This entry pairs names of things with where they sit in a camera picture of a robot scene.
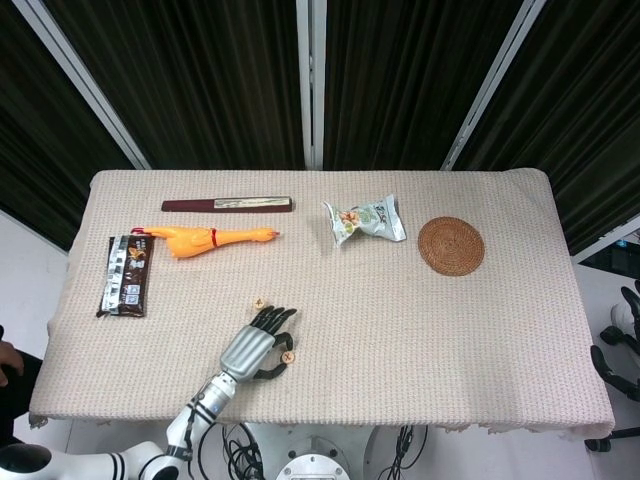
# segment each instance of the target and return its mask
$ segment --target chocolate bar wrapper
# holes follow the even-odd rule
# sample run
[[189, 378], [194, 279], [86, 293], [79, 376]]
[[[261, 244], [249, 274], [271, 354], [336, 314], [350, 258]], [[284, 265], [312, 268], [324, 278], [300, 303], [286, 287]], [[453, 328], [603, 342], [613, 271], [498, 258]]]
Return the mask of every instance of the chocolate bar wrapper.
[[143, 235], [109, 239], [107, 282], [97, 317], [144, 317], [154, 240]]

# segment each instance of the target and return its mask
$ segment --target orange rubber chicken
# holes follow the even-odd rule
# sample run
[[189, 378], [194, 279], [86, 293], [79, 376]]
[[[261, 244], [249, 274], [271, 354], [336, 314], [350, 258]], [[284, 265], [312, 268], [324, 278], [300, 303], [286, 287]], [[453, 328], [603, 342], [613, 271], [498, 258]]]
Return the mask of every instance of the orange rubber chicken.
[[254, 230], [216, 230], [215, 228], [136, 227], [131, 233], [147, 233], [167, 239], [171, 255], [186, 258], [199, 255], [228, 243], [268, 242], [280, 235], [272, 228]]

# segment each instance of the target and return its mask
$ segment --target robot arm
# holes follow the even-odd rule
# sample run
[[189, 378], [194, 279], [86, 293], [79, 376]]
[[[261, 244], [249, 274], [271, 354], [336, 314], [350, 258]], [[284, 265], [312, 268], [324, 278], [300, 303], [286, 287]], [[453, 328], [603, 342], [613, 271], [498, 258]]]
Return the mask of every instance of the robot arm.
[[182, 409], [167, 428], [165, 452], [144, 442], [121, 453], [67, 455], [37, 445], [11, 445], [0, 450], [3, 480], [176, 480], [193, 458], [193, 445], [213, 425], [235, 395], [236, 386], [256, 379], [271, 379], [286, 368], [260, 370], [269, 352], [285, 343], [293, 349], [288, 333], [276, 334], [294, 309], [262, 310], [236, 335], [220, 357], [221, 371], [214, 375]]

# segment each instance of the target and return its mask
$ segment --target snack package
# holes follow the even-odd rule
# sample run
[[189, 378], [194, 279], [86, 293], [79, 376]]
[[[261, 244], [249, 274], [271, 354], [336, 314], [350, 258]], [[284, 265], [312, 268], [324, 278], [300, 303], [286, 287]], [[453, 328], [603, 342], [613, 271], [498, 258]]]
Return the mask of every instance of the snack package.
[[109, 239], [107, 283], [96, 314], [144, 317], [154, 237], [121, 235]]
[[331, 230], [338, 246], [358, 229], [367, 235], [383, 237], [393, 242], [407, 238], [400, 217], [396, 213], [393, 195], [347, 211], [340, 211], [327, 202], [324, 202], [324, 205], [329, 211]]

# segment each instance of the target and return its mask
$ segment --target woven coaster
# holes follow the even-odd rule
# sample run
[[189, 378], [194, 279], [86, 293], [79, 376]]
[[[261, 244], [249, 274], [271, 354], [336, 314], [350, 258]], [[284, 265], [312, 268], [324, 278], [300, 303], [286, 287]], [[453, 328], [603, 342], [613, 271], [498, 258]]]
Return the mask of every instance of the woven coaster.
[[418, 248], [431, 268], [452, 277], [468, 275], [484, 258], [480, 233], [453, 217], [438, 217], [426, 223], [418, 235]]

